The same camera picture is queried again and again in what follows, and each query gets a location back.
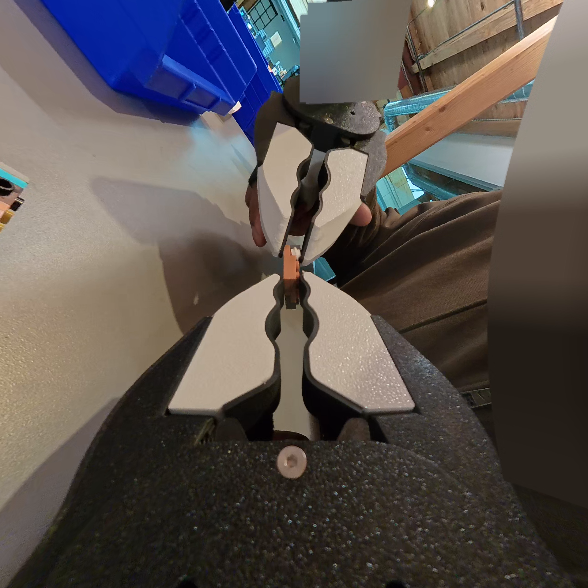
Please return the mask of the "wooden beam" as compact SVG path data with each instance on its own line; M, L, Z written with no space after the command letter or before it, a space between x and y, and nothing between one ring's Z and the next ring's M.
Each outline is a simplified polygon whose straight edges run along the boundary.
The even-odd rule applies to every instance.
M381 177L533 81L555 23L556 17L550 19L391 132L385 139L387 160Z

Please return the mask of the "person's right hand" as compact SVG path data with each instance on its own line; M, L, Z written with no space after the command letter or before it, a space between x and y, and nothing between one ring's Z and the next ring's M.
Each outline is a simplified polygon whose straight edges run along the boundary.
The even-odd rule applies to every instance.
M258 247L263 247L266 245L267 241L261 224L258 186L256 182L248 185L245 194L245 203L249 210L249 223L251 225L254 244ZM290 226L290 234L293 236L303 236L310 227L314 214L315 210L309 208L307 205L301 204L297 206ZM367 204L361 203L354 216L349 221L349 224L360 227L366 226L370 223L371 219L372 214L370 208Z

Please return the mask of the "multicoloured brick model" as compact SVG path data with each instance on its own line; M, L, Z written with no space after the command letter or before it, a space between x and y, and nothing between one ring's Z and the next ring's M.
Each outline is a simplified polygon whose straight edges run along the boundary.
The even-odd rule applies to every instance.
M1 231L24 203L29 178L1 162Z

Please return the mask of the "grey desk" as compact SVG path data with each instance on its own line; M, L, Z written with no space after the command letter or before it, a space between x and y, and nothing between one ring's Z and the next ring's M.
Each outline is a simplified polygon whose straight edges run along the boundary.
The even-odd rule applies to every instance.
M40 1L1 1L1 512L51 518L114 398L202 316L275 271L232 119L112 91Z

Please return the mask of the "blue plastic bin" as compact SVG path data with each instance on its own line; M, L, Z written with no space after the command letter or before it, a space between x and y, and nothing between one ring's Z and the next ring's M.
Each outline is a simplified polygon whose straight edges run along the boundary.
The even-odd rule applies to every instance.
M269 99L272 91L282 92L282 89L236 5L228 11L228 16L243 41L246 52L256 65L256 73L239 99L240 109L233 114L234 120L248 140L254 144L254 125L258 111Z
M220 1L44 1L115 91L226 115L256 64Z

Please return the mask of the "small brick assembly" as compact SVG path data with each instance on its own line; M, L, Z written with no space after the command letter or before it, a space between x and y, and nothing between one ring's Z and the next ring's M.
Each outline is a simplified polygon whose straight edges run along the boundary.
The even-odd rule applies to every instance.
M293 246L285 245L283 251L283 285L285 308L296 309L299 304L300 263L290 253Z

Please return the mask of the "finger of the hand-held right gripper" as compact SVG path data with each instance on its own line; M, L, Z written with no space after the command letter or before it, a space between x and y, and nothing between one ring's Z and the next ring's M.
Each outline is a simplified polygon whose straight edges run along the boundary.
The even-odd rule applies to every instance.
M319 173L324 185L302 246L300 261L308 265L337 241L361 204L368 154L355 149L327 151Z
M313 145L297 128L276 123L265 159L257 170L258 206L269 251L283 255L301 183Z

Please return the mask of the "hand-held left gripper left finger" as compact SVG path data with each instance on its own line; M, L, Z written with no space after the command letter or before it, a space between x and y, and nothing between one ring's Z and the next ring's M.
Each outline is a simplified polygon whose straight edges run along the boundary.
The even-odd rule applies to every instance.
M261 416L279 401L281 309L276 273L226 302L205 329L169 413Z

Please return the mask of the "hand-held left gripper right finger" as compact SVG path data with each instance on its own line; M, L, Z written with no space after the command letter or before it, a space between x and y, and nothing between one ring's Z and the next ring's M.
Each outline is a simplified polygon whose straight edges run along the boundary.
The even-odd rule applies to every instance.
M371 314L355 299L304 272L310 314L305 373L310 383L365 416L412 412L416 405Z

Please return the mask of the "metal air duct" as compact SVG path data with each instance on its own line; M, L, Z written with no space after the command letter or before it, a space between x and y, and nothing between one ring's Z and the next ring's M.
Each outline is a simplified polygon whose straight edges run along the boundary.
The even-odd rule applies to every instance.
M516 92L497 102L497 104L514 104L529 99L534 80L519 88ZM383 109L383 118L389 132L399 126L398 117L415 115L451 92L455 86L436 91L421 93L410 98L389 102Z

